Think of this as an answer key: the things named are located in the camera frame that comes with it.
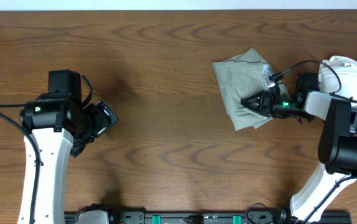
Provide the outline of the grey-green cotton shorts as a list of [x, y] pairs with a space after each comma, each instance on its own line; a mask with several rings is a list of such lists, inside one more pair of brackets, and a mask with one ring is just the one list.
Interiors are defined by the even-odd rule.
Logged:
[[272, 118], [259, 115], [245, 108], [241, 100], [267, 90], [264, 80], [273, 74], [272, 67], [255, 49], [221, 62], [214, 62], [213, 69], [218, 81], [226, 113], [235, 130], [253, 127], [257, 129]]

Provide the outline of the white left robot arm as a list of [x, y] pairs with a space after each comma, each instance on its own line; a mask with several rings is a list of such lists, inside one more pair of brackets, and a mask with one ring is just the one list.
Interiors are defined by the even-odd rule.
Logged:
[[21, 111], [29, 136], [18, 223], [64, 223], [67, 164], [118, 117], [104, 102], [83, 107], [71, 98], [35, 100]]

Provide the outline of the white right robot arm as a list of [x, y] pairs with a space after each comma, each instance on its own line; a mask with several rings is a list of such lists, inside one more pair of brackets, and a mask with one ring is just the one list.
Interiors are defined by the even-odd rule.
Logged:
[[281, 101], [272, 91], [262, 91], [242, 99], [241, 105], [273, 118], [307, 114], [324, 120], [317, 168], [275, 219], [275, 223], [319, 222], [335, 197], [357, 180], [357, 101], [334, 93], [311, 91], [298, 107]]

